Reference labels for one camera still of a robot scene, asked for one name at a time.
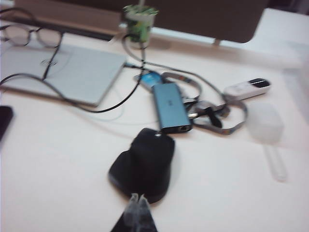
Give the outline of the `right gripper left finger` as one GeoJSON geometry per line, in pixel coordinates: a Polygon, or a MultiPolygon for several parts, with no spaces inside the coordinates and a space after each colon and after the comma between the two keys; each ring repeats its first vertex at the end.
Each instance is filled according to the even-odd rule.
{"type": "Polygon", "coordinates": [[[112,232],[134,232],[135,224],[138,214],[138,200],[137,193],[132,193],[122,215],[112,228],[112,232]]]}

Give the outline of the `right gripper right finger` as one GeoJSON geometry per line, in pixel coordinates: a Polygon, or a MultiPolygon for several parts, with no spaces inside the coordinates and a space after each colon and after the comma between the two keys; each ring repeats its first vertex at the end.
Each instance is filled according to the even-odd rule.
{"type": "Polygon", "coordinates": [[[156,232],[157,228],[151,214],[148,200],[141,195],[139,199],[139,231],[156,232]]]}

